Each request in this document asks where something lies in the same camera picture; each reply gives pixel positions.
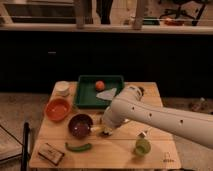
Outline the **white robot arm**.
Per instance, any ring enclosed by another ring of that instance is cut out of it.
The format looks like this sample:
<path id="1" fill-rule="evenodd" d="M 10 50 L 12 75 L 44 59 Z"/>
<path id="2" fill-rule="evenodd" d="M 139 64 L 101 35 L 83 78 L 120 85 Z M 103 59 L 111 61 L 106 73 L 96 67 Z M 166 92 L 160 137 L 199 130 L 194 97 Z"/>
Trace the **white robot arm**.
<path id="1" fill-rule="evenodd" d="M 141 102 L 142 91 L 127 85 L 104 111 L 102 123 L 111 129 L 120 127 L 125 119 L 148 124 L 213 149 L 213 116 Z"/>

